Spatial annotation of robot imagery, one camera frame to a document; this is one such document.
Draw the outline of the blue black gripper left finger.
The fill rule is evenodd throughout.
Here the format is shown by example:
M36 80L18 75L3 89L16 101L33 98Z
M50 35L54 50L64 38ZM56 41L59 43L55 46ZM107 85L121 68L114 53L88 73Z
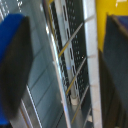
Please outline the blue black gripper left finger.
M8 14L0 23L0 127L17 116L32 61L29 18Z

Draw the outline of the blue black gripper right finger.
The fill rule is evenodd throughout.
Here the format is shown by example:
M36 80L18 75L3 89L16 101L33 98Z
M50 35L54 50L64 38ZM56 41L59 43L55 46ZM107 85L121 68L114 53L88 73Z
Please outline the blue black gripper right finger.
M107 16L99 73L103 128L128 128L128 16Z

